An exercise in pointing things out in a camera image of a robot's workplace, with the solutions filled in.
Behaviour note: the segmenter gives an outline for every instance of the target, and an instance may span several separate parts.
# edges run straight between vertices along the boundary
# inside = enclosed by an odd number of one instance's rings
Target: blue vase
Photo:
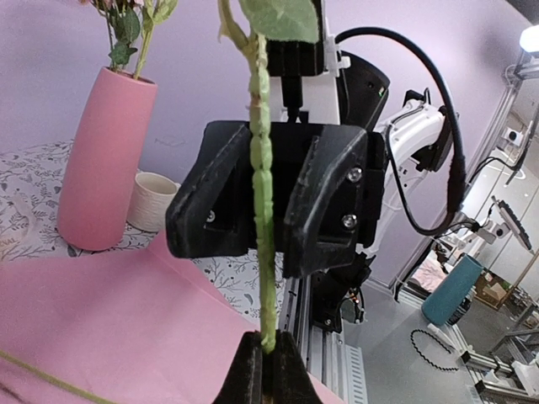
[[[424,301],[421,311],[439,327],[444,325],[479,279],[483,265],[464,254],[455,268]]]

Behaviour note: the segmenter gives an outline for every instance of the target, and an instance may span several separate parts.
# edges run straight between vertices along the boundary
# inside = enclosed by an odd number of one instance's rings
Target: screw
[[[216,213],[213,210],[210,210],[210,213],[208,214],[208,218],[205,220],[208,223],[212,223],[216,219]]]
[[[348,230],[352,230],[357,225],[357,216],[344,215],[342,222],[344,227],[346,227]]]
[[[350,171],[348,171],[348,174],[346,174],[346,178],[351,183],[357,183],[361,179],[362,173],[363,170],[360,167],[354,167]]]

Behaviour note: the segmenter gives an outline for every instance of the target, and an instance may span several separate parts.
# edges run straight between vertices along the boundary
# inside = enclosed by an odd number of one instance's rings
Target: floral tablecloth
[[[80,257],[86,252],[72,247],[56,230],[56,212],[72,143],[56,142],[0,155],[0,261],[37,257]],[[29,220],[21,209],[31,210]],[[125,234],[112,250],[143,248],[154,233],[125,225]],[[239,258],[201,258],[193,262],[250,321],[258,322],[259,271],[256,252]],[[280,268],[281,257],[277,257]],[[282,304],[284,283],[277,274],[277,300]]]

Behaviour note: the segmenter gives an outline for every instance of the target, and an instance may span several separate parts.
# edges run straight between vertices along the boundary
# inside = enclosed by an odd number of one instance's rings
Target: white cup
[[[158,232],[165,228],[165,212],[179,183],[155,173],[138,173],[127,212],[127,222],[137,229]]]

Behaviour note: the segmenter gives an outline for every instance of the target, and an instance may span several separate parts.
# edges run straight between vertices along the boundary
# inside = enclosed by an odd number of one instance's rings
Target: purple wall
[[[502,95],[501,73],[516,60],[524,18],[503,0],[327,4],[333,32],[360,25],[388,27],[431,56],[451,87],[471,156]],[[196,0],[180,1],[172,19],[157,28],[144,74],[160,88],[142,169],[181,180],[196,158],[208,121],[247,117],[248,70],[228,40],[217,42],[218,27],[215,0]],[[430,86],[439,101],[426,70],[399,45],[363,38],[347,41],[345,49],[390,77],[385,116],[399,109],[409,88]],[[77,0],[2,0],[0,152],[72,138],[107,53],[104,21],[91,7]],[[411,199],[426,226],[444,203],[445,180],[443,173],[431,176]],[[376,260],[375,276],[391,280],[418,242],[404,218],[397,218]]]

